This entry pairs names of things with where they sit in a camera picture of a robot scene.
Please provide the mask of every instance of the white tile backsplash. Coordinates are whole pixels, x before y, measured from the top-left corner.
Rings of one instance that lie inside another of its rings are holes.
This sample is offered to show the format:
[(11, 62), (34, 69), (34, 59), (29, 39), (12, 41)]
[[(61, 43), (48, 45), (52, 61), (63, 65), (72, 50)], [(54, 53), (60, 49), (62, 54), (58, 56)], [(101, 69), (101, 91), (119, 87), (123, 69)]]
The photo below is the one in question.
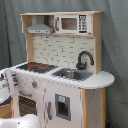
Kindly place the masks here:
[[(34, 59), (40, 63), (75, 68), (80, 52), (88, 51), (94, 57), (93, 38), (35, 35), (33, 40)], [(87, 55), (82, 56), (82, 63), (85, 62), (87, 62), (87, 70), (94, 70)]]

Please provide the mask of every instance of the sink basin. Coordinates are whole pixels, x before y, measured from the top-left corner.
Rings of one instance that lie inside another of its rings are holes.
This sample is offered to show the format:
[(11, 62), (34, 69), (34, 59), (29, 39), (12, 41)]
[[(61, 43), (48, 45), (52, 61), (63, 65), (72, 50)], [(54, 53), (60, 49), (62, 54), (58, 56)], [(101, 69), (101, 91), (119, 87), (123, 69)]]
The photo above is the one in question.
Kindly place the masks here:
[[(69, 72), (69, 71), (76, 72), (77, 73), (77, 77), (75, 77), (75, 78), (67, 78), (67, 77), (62, 77), (61, 76), (62, 73)], [(63, 68), (63, 69), (60, 69), (59, 71), (54, 72), (52, 74), (52, 76), (55, 76), (55, 77), (60, 77), (60, 78), (64, 78), (64, 79), (71, 79), (71, 80), (76, 80), (76, 81), (86, 80), (92, 75), (93, 75), (92, 72), (83, 71), (83, 70), (76, 70), (76, 69), (70, 69), (70, 68)]]

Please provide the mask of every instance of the knob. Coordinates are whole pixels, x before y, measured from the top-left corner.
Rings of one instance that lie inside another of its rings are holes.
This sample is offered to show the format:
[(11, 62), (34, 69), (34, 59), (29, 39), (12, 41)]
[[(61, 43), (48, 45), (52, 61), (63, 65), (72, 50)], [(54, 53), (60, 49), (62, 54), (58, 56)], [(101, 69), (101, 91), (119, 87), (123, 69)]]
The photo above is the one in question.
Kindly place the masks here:
[(14, 82), (18, 82), (18, 78), (17, 78), (17, 77), (14, 77), (14, 78), (13, 78), (13, 81), (14, 81)]
[(3, 74), (1, 74), (1, 78), (3, 78), (3, 79), (4, 79), (4, 75), (3, 75)]
[(37, 83), (35, 81), (32, 82), (32, 86), (33, 86), (33, 88), (37, 88)]

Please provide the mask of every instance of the black faucet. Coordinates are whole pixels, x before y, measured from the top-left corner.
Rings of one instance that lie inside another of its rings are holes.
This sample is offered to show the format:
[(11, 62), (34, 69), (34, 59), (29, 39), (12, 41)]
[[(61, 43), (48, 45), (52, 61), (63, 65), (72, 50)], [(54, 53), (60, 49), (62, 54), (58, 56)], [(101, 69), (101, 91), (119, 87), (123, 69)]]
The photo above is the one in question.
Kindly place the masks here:
[(81, 52), (81, 53), (79, 54), (79, 57), (78, 57), (78, 63), (77, 63), (77, 65), (76, 65), (76, 68), (77, 68), (78, 70), (86, 69), (86, 66), (87, 66), (87, 63), (86, 63), (86, 62), (85, 62), (85, 64), (82, 64), (82, 63), (81, 63), (81, 57), (82, 57), (83, 54), (88, 55), (89, 58), (90, 58), (90, 61), (91, 61), (91, 65), (94, 65), (94, 60), (93, 60), (92, 55), (91, 55), (89, 52), (87, 52), (87, 51), (83, 51), (83, 52)]

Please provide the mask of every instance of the stove burner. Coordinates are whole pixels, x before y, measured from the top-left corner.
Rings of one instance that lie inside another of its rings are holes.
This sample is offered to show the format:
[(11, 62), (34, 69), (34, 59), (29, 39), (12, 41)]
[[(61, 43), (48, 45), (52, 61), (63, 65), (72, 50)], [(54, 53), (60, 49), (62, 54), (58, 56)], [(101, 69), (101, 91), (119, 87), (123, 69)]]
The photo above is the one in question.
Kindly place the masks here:
[(27, 63), (25, 65), (19, 66), (17, 68), (29, 70), (32, 72), (46, 73), (46, 72), (48, 72), (54, 68), (57, 68), (57, 66), (42, 64), (42, 63), (36, 63), (36, 62), (30, 62), (30, 63)]

